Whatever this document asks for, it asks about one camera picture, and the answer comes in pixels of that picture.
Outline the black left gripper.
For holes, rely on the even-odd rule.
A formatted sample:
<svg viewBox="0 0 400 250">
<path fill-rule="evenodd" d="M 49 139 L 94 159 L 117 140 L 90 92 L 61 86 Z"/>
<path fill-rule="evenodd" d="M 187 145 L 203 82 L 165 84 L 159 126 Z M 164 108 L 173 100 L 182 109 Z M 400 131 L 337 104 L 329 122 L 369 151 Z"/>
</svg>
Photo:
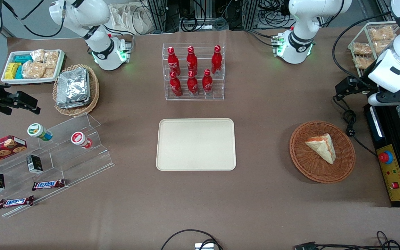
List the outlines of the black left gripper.
<svg viewBox="0 0 400 250">
<path fill-rule="evenodd" d="M 361 92 L 371 92 L 373 91 L 373 85 L 371 81 L 367 80 L 365 76 L 353 77 L 347 76 L 343 80 L 344 84 L 337 84 L 335 86 L 335 100 L 342 101 L 346 96 L 352 94 L 358 94 Z"/>
</svg>

